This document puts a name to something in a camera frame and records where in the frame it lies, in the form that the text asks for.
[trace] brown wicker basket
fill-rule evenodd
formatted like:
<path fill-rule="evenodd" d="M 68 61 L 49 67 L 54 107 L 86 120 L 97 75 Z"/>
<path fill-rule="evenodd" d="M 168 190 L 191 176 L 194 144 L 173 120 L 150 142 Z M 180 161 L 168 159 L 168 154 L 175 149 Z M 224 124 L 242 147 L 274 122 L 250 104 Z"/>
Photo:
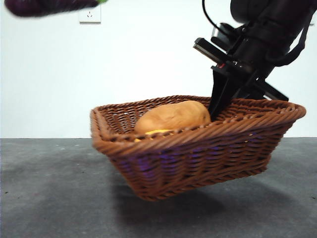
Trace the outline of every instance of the brown wicker basket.
<path fill-rule="evenodd" d="M 284 133 L 306 113 L 304 107 L 285 101 L 234 99 L 208 125 L 134 133 L 134 124 L 148 110 L 186 100 L 207 107 L 210 98 L 170 96 L 91 111 L 93 146 L 109 157 L 144 200 L 166 199 L 265 171 Z"/>

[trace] gray carpet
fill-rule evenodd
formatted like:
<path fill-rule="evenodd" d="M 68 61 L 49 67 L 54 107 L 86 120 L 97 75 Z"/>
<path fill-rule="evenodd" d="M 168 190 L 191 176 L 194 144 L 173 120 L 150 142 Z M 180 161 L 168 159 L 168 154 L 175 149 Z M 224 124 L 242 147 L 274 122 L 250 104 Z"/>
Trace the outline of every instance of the gray carpet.
<path fill-rule="evenodd" d="M 1 140 L 2 238 L 316 238 L 317 138 L 260 175 L 146 202 L 90 139 Z"/>

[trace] wall socket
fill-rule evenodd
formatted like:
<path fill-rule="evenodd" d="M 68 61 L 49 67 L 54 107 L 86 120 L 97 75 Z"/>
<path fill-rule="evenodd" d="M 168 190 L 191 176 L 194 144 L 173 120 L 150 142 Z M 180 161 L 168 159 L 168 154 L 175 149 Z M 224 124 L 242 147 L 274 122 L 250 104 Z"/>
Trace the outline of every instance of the wall socket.
<path fill-rule="evenodd" d="M 101 23 L 101 6 L 98 5 L 93 8 L 85 8 L 78 12 L 79 23 L 96 24 Z"/>

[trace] black cable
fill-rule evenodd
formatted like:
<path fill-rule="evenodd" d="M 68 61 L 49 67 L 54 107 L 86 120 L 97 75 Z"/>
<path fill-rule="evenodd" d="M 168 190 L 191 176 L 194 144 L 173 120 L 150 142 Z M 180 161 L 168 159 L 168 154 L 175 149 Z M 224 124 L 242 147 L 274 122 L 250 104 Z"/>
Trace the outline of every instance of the black cable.
<path fill-rule="evenodd" d="M 208 21 L 209 21 L 218 31 L 220 31 L 222 34 L 224 34 L 224 35 L 227 36 L 227 37 L 230 37 L 230 35 L 228 35 L 228 34 L 225 33 L 223 30 L 221 30 L 221 29 L 210 19 L 210 17 L 208 16 L 208 13 L 206 12 L 205 0 L 203 0 L 202 4 L 203 4 L 204 14 L 205 14 L 205 16 L 207 17 Z"/>

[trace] purple object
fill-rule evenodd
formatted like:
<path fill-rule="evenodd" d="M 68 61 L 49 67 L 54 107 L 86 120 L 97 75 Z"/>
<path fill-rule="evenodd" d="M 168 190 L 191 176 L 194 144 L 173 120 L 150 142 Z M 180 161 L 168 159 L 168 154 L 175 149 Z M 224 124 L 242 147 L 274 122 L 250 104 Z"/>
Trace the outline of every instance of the purple object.
<path fill-rule="evenodd" d="M 5 0 L 5 6 L 15 15 L 45 16 L 63 11 L 95 7 L 98 0 Z"/>

